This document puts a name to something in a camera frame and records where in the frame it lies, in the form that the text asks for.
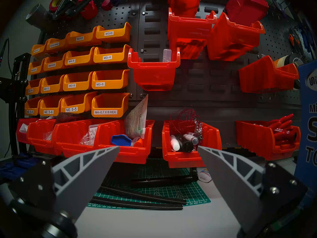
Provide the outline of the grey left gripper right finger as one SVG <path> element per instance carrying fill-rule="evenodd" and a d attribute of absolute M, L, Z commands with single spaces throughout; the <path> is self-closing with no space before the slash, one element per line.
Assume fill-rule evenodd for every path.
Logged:
<path fill-rule="evenodd" d="M 307 187 L 274 161 L 198 146 L 211 178 L 239 222 L 238 234 L 277 234 L 301 212 Z"/>

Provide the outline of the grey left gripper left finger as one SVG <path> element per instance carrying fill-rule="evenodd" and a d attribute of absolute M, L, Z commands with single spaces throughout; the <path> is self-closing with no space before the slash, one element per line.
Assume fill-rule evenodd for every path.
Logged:
<path fill-rule="evenodd" d="M 66 211 L 77 220 L 101 186 L 120 152 L 119 146 L 71 156 L 51 167 L 40 161 L 9 184 L 14 197 L 40 210 Z"/>

